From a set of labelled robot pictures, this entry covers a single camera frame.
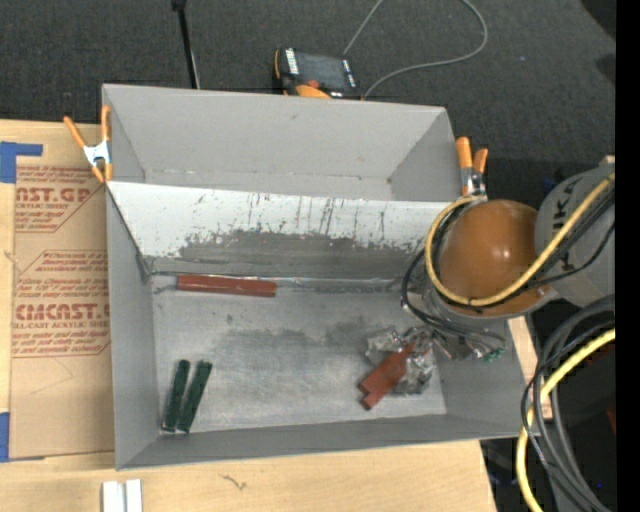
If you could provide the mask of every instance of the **gray bin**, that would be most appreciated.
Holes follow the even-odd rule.
[[[116,85],[103,101],[117,468],[517,435],[511,344],[359,403],[367,338],[419,325],[400,279],[460,190],[443,108]],[[278,291],[183,292],[177,273]],[[213,363],[188,435],[160,429],[179,359]]]

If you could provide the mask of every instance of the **wooden table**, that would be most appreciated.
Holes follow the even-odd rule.
[[[0,140],[64,139],[62,123],[0,121]],[[71,138],[60,151],[79,151]],[[11,254],[11,186],[0,189],[0,247]],[[8,407],[10,258],[2,254],[0,412]],[[534,357],[523,319],[512,321],[521,358]],[[523,365],[526,374],[531,364]],[[496,511],[477,441],[116,472],[112,452],[47,457],[0,465],[0,509],[100,510],[102,482],[142,479],[144,510]]]

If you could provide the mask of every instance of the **scratch marks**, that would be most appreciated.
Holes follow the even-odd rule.
[[[325,202],[324,208],[322,209],[322,217],[320,218],[320,226],[318,226],[318,233],[322,233],[322,227],[324,226],[325,220],[327,221],[326,228],[324,230],[324,234],[329,234],[329,229],[331,227],[331,217],[333,216],[333,209],[336,206],[335,199],[327,199]]]
[[[41,388],[36,389],[35,391],[32,391],[31,393],[29,393],[30,395],[35,395],[37,393],[41,393],[42,391],[45,391],[47,389],[51,389],[55,386],[59,386],[60,384],[70,381],[74,378],[73,373],[71,372],[71,370],[69,370],[69,368],[62,363],[62,361],[60,361],[58,358],[52,357],[51,359],[53,359],[53,361],[58,364],[59,366],[61,366],[64,369],[64,372],[67,374],[67,376],[65,378],[63,378],[62,380],[59,380],[58,382],[54,382],[52,384],[47,384],[46,386],[43,386]]]
[[[302,196],[298,201],[298,209],[296,210],[296,228],[300,227],[300,211],[302,210]]]
[[[380,212],[380,218],[378,220],[378,233],[380,233],[380,240],[384,240],[384,212]]]
[[[307,212],[307,231],[311,231],[311,212],[313,211],[313,200],[309,201],[309,211]]]
[[[360,208],[356,208],[356,213],[353,216],[353,238],[354,240],[358,237],[358,213],[360,213]]]
[[[240,492],[242,492],[244,488],[247,487],[247,482],[238,483],[238,481],[235,478],[233,478],[231,475],[220,475],[220,478],[223,478],[231,482],[233,485],[236,486],[236,489],[238,489]]]

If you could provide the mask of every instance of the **cardboard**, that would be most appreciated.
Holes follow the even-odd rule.
[[[15,194],[13,183],[0,183],[0,414],[9,410]]]
[[[367,337],[419,325],[398,284],[460,191],[444,109],[113,85],[104,102],[118,468],[517,435],[511,344],[439,360],[424,394],[358,401]],[[182,292],[182,272],[278,292]],[[191,433],[167,435],[182,358],[214,370]]]
[[[43,145],[14,188],[9,456],[113,449],[104,187],[62,123],[2,121],[0,139]]]

